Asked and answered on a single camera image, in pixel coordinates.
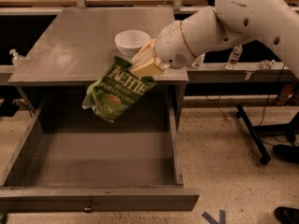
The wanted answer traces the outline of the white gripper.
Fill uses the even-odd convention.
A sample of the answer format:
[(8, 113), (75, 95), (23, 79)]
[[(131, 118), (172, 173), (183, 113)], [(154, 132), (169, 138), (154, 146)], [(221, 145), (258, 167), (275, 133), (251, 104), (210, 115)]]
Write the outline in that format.
[(195, 58), (183, 34), (182, 22), (174, 21), (163, 28), (156, 41), (151, 39), (141, 48), (132, 58), (129, 71), (137, 77), (158, 76), (169, 67), (180, 69), (187, 66)]

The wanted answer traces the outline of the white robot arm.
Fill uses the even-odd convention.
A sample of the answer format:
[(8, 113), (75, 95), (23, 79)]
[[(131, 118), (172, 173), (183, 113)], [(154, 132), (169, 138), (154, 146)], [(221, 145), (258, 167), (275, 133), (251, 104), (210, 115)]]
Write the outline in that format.
[(257, 40), (299, 77), (299, 15), (284, 0), (215, 0), (183, 21), (167, 25), (133, 58), (138, 77), (180, 69), (210, 51)]

